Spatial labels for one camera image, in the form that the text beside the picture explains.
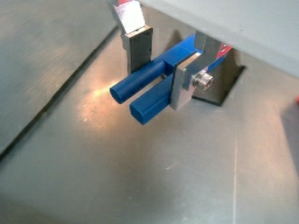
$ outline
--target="gray metal surface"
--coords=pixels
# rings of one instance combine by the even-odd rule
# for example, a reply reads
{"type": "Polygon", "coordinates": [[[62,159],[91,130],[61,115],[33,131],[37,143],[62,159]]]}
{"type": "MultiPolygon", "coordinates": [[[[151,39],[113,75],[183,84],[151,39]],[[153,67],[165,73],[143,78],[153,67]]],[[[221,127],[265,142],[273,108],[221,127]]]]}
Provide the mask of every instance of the gray metal surface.
{"type": "Polygon", "coordinates": [[[0,2],[0,154],[111,32],[106,1],[0,2]]]}
{"type": "Polygon", "coordinates": [[[193,85],[193,79],[186,79],[187,66],[201,57],[197,52],[186,61],[183,61],[177,69],[173,77],[173,96],[170,107],[175,110],[181,109],[193,99],[193,92],[195,86],[193,85]]]}
{"type": "MultiPolygon", "coordinates": [[[[149,17],[153,27],[166,18],[149,17]]],[[[169,21],[154,53],[171,29],[190,30],[169,21]]],[[[299,81],[242,57],[248,70],[222,107],[191,101],[142,126],[109,93],[127,76],[118,34],[0,164],[7,204],[70,224],[297,224],[299,81]]]]}
{"type": "Polygon", "coordinates": [[[141,2],[299,78],[299,1],[141,2]]]}
{"type": "Polygon", "coordinates": [[[122,34],[126,49],[127,73],[131,74],[150,61],[153,56],[154,28],[146,25],[129,34],[122,34]]]}

